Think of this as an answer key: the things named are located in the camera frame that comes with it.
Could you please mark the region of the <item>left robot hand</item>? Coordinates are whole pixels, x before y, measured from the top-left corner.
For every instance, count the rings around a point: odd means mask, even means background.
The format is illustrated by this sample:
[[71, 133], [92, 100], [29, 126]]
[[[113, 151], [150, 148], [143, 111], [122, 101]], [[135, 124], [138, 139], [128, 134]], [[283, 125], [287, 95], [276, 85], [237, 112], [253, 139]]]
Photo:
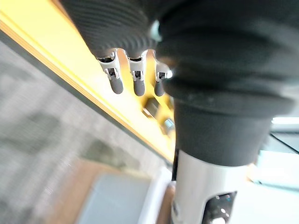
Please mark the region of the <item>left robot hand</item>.
[[154, 49], [157, 84], [173, 97], [173, 224], [227, 224], [271, 121], [295, 105], [296, 0], [63, 0], [101, 63]]

